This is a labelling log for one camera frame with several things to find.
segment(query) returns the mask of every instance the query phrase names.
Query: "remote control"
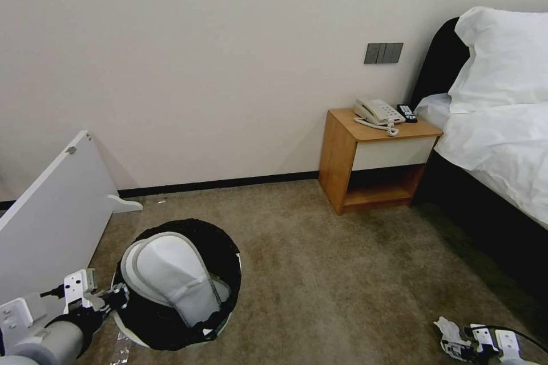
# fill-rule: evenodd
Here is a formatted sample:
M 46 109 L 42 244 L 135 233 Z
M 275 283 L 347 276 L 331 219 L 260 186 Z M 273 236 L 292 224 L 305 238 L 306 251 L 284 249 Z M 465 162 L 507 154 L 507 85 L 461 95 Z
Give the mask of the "remote control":
M 416 123 L 418 121 L 417 117 L 415 116 L 415 114 L 413 114 L 413 111 L 411 111 L 409 106 L 406 106 L 405 104 L 398 104 L 397 108 L 400 114 L 405 117 L 406 123 Z

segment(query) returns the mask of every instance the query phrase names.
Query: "robotic hand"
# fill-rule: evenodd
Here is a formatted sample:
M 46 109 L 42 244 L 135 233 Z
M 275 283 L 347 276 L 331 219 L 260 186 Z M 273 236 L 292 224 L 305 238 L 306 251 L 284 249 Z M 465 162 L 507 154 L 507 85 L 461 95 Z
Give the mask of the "robotic hand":
M 540 365 L 537 362 L 524 360 L 519 355 L 519 344 L 516 334 L 528 339 L 542 351 L 548 351 L 535 340 L 521 332 L 506 327 L 470 324 L 465 327 L 469 340 L 461 338 L 460 330 L 452 321 L 440 317 L 434 324 L 440 329 L 441 347 L 451 358 L 478 365 Z M 493 342 L 491 331 L 494 332 L 496 343 Z
M 108 315 L 124 309 L 124 284 L 96 291 L 93 269 L 65 277 L 64 284 L 42 294 L 29 294 L 0 306 L 3 343 L 0 365 L 71 365 L 90 346 Z M 41 326 L 47 315 L 41 298 L 65 298 L 62 315 Z

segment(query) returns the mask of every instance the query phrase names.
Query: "black headboard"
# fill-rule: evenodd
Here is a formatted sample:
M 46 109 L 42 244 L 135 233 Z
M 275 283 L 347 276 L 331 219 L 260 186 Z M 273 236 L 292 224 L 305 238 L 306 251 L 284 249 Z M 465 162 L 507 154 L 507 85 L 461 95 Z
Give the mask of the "black headboard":
M 457 20 L 447 21 L 432 39 L 409 103 L 412 110 L 424 97 L 448 92 L 470 57 L 468 47 L 455 33 Z

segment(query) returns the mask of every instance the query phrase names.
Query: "trash bin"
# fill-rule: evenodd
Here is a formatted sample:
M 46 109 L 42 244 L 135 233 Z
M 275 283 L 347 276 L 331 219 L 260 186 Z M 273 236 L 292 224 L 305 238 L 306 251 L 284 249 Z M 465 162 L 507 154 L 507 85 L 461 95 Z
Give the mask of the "trash bin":
M 239 249 L 205 221 L 170 221 L 137 236 L 116 266 L 112 283 L 129 290 L 114 313 L 139 345 L 176 351 L 210 342 L 226 326 L 241 284 Z

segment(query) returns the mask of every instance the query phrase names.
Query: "black bed frame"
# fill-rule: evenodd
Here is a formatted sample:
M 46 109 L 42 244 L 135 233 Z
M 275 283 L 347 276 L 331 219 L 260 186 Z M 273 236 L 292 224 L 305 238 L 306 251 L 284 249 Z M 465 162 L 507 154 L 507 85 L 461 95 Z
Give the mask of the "black bed frame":
M 426 96 L 448 92 L 468 48 L 454 32 L 457 18 L 435 34 L 411 97 L 414 109 Z M 522 288 L 543 305 L 548 267 L 548 230 L 460 167 L 433 152 L 415 204 L 434 202 Z

